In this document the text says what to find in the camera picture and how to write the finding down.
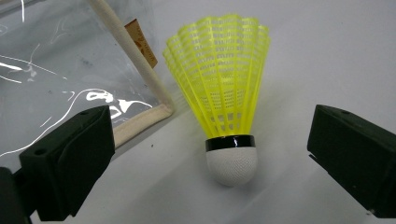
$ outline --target shuttlecock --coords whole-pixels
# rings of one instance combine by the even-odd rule
[[[182,27],[163,52],[208,137],[208,169],[226,186],[247,183],[257,169],[249,132],[269,43],[257,19],[226,15]]]

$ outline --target shuttlecock mesh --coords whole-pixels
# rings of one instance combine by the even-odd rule
[[[257,169],[255,147],[234,147],[206,152],[207,166],[215,179],[226,186],[247,183]]]
[[[270,38],[257,19],[206,17],[169,38],[165,62],[208,138],[248,134]]]

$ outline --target white surface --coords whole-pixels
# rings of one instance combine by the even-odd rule
[[[258,172],[232,189],[210,177],[205,135],[157,52],[157,71],[177,113],[122,148],[131,149],[111,162],[78,215],[65,223],[395,223],[368,215],[306,151],[317,104],[396,133],[395,1],[153,3],[160,49],[180,26],[207,15],[236,12],[270,27],[252,129]]]

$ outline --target shuttlecock base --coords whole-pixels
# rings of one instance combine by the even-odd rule
[[[246,184],[256,173],[258,157],[252,135],[232,135],[206,140],[209,172],[225,186]]]

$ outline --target plastic shuttlecock skirt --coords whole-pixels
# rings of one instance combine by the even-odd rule
[[[253,122],[270,38],[257,19],[206,17],[167,41],[165,62],[204,129],[209,171],[227,186],[257,168]]]

